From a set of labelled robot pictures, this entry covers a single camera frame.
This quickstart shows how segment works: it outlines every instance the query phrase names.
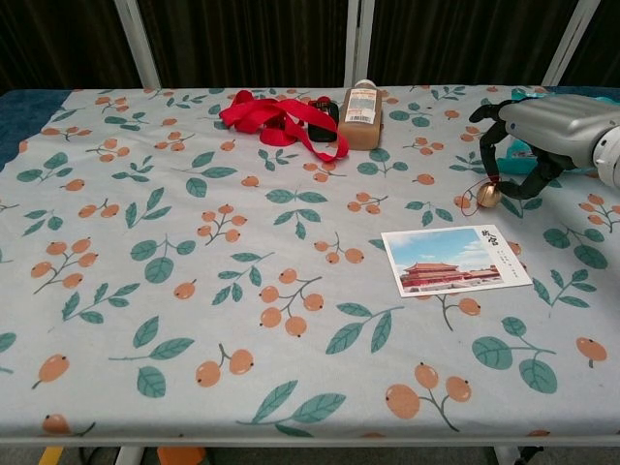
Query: plastic bottle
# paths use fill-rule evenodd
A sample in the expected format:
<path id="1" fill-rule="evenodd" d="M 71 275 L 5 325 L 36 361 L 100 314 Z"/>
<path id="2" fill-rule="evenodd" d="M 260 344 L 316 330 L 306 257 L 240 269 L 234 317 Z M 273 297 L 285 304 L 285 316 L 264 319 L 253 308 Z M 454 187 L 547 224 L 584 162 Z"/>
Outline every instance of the plastic bottle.
<path id="1" fill-rule="evenodd" d="M 381 94 L 372 80 L 362 79 L 347 91 L 338 132 L 352 150 L 372 150 L 379 146 Z"/>

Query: tablecloth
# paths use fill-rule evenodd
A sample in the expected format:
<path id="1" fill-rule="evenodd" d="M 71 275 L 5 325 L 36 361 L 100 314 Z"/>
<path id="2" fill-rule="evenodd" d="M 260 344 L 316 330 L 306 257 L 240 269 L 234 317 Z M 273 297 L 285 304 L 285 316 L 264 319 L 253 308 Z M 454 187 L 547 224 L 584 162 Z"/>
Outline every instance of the tablecloth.
<path id="1" fill-rule="evenodd" d="M 3 441 L 620 429 L 620 196 L 565 174 L 475 211 L 467 117 L 512 87 L 387 87 L 381 147 L 336 165 L 227 130 L 235 91 L 74 91 L 0 173 Z M 480 224 L 533 286 L 399 296 L 382 232 Z"/>

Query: red lanyard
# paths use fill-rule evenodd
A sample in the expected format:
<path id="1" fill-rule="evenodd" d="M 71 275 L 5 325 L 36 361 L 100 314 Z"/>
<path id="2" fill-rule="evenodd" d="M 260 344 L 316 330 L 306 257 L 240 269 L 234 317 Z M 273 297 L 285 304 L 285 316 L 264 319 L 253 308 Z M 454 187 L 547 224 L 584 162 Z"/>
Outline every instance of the red lanyard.
<path id="1" fill-rule="evenodd" d="M 338 127 L 333 119 L 322 111 L 294 99 L 277 101 L 275 99 L 255 100 L 247 90 L 237 92 L 230 107 L 220 111 L 220 117 L 228 127 L 234 126 L 241 133 L 256 133 L 261 129 L 261 142 L 268 145 L 286 146 L 300 140 L 308 150 L 324 162 L 335 161 L 347 156 L 349 144 L 338 135 L 338 148 L 335 155 L 318 152 L 312 146 L 303 122 L 313 124 L 333 133 Z"/>

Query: forbidden city postcard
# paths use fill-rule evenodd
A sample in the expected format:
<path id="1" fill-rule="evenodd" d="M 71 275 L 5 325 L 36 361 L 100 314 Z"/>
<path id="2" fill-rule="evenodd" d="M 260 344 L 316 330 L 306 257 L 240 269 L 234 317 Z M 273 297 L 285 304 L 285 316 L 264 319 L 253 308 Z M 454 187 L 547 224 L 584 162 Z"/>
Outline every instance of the forbidden city postcard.
<path id="1" fill-rule="evenodd" d="M 383 232 L 381 236 L 403 297 L 532 284 L 493 225 Z"/>

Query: dark curtain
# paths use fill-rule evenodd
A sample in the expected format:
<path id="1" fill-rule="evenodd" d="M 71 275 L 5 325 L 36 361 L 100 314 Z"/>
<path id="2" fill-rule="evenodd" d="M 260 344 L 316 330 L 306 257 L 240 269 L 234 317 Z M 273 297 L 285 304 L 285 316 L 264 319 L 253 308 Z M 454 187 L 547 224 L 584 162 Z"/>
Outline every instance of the dark curtain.
<path id="1" fill-rule="evenodd" d="M 576 3 L 376 0 L 368 76 L 380 85 L 539 84 Z"/>
<path id="2" fill-rule="evenodd" d="M 140 87 L 111 0 L 1 0 L 0 90 Z"/>
<path id="3" fill-rule="evenodd" d="M 594 13 L 560 85 L 620 87 L 620 2 L 603 0 Z"/>
<path id="4" fill-rule="evenodd" d="M 163 86 L 342 86 L 347 0 L 139 0 L 139 7 Z"/>

